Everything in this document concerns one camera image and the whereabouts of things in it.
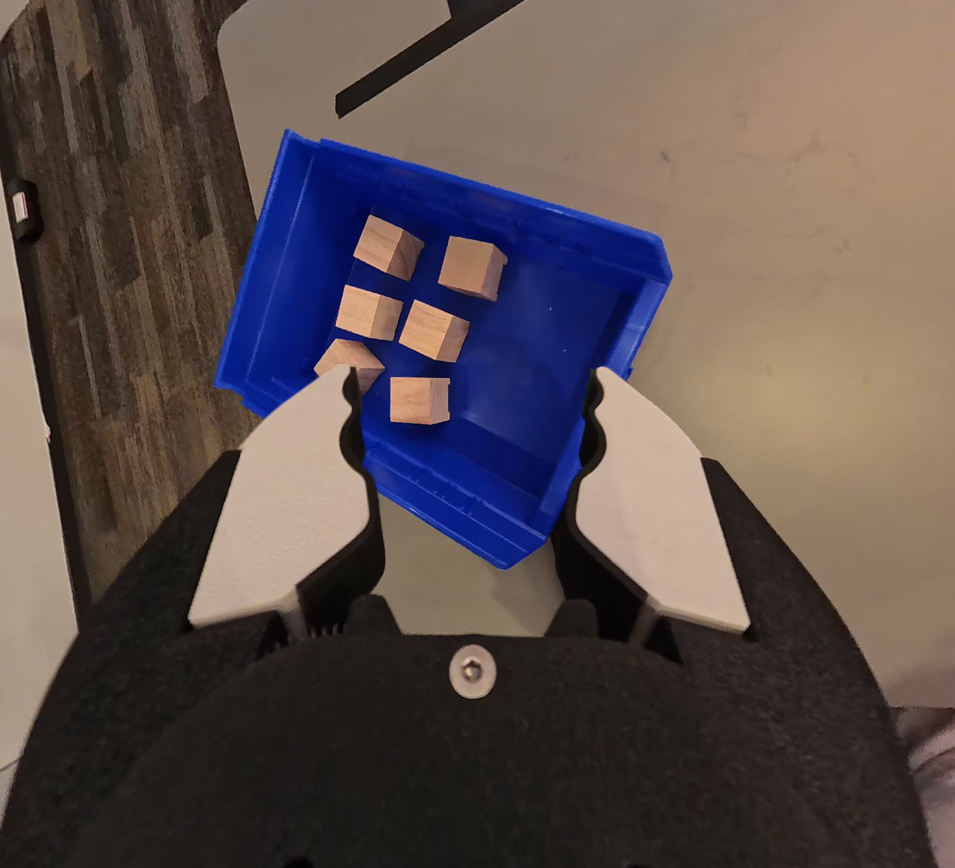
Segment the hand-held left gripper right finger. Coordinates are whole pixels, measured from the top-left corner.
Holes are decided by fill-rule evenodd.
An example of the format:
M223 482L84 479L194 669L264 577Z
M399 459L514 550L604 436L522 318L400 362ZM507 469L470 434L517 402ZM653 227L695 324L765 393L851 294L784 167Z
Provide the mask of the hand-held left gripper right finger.
M698 447L606 367L590 377L578 475L552 532L567 599L626 642L662 619L741 636L750 615Z

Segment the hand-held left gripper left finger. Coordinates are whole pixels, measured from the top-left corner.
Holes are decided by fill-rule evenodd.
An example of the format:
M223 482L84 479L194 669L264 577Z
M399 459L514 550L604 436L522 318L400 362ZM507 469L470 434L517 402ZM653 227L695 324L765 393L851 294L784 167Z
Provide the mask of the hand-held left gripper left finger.
M276 408L241 447L188 620L275 612L294 639L343 629L386 564L364 466L356 370L334 367Z

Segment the blue plastic bin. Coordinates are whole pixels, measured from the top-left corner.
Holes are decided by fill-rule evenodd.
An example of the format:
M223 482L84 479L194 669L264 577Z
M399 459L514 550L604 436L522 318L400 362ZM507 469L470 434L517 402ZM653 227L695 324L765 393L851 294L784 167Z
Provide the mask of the blue plastic bin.
M369 216L423 241L409 282L354 258ZM450 237L508 258L495 301L438 283ZM385 366L364 395L365 467L381 495L495 567L540 548L579 472L590 373L623 379L672 271L658 236L398 158L287 130L214 379L266 417L316 378L346 286L470 323L455 363L370 341ZM393 376L450 380L447 422L389 419Z

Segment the cluster of wooden cubes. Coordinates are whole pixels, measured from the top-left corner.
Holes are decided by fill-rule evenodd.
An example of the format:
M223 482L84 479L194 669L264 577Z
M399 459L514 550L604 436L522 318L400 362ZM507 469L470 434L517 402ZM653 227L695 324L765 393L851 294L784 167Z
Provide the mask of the cluster of wooden cubes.
M423 241L381 217L369 216L353 256L388 276L409 282ZM495 301L507 256L486 241L450 237L438 283L465 296ZM395 337L402 302L383 294L347 286L337 328L360 337L390 341ZM454 363L460 356L470 324L456 315L414 300L399 343L432 361ZM336 339L314 366L323 376L338 366L355 370L359 389L366 393L385 366L361 342ZM446 377L393 376L389 380L389 419L394 423L433 426L447 422L450 380Z

